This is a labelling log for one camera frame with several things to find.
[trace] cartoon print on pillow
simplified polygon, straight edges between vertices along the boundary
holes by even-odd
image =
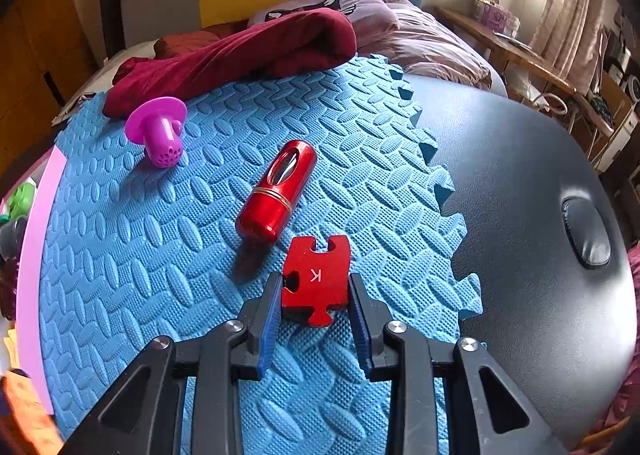
[[[329,8],[330,10],[337,11],[345,16],[349,16],[356,10],[356,4],[351,4],[342,8],[340,6],[340,0],[323,0],[322,2],[318,2],[317,4],[313,4],[311,6],[301,6],[292,10],[270,11],[265,15],[264,21],[269,22],[270,20],[275,20],[276,18],[280,18],[281,16],[289,15],[289,13],[295,13],[298,11],[311,11],[317,10],[319,8]]]

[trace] red cylinder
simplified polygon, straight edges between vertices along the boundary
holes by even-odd
[[[278,240],[289,222],[300,194],[318,162],[309,143],[286,143],[251,192],[236,218],[236,231],[243,239]]]

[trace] red puzzle piece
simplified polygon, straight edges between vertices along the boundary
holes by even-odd
[[[326,253],[316,253],[315,249],[314,237],[292,239],[282,274],[286,280],[297,273],[300,284],[296,292],[282,289],[282,308],[313,308],[307,323],[329,327],[334,321],[327,310],[346,308],[349,302],[351,246],[346,235],[334,235],[328,239]]]

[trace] purple sink strainer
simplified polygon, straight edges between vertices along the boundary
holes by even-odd
[[[142,103],[124,125],[124,133],[131,143],[145,145],[153,164],[169,168],[182,155],[180,133],[187,117],[187,107],[178,98],[164,96]]]

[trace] green toy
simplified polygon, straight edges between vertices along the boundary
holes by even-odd
[[[7,201],[9,218],[15,219],[21,215],[28,215],[33,205],[33,196],[35,193],[36,187],[30,182],[20,184]]]

